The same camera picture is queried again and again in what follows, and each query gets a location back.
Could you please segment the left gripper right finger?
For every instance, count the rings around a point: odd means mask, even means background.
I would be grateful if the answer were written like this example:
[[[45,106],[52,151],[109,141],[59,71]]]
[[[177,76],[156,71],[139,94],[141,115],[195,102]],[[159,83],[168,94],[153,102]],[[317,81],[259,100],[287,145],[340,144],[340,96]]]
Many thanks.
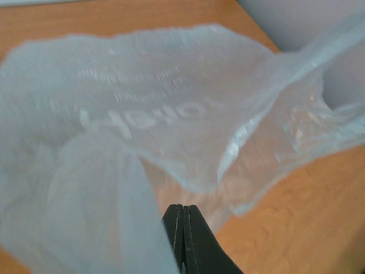
[[[242,273],[219,245],[199,208],[189,205],[183,209],[186,273]]]

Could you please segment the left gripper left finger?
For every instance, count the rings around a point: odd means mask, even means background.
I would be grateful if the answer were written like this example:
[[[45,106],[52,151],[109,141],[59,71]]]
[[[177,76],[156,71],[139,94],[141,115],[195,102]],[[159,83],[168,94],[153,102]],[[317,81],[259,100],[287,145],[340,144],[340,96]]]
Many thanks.
[[[162,221],[175,256],[179,273],[183,273],[183,264],[185,260],[183,205],[171,204],[165,211]]]

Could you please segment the translucent blue trash bag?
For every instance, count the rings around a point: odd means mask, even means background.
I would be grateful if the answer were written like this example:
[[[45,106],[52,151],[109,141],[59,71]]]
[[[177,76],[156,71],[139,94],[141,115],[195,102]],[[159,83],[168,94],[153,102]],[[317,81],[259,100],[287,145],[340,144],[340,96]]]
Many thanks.
[[[1,64],[1,247],[34,273],[177,273],[161,221],[211,229],[315,158],[364,143],[323,75],[364,14],[275,54],[220,25],[29,42]]]

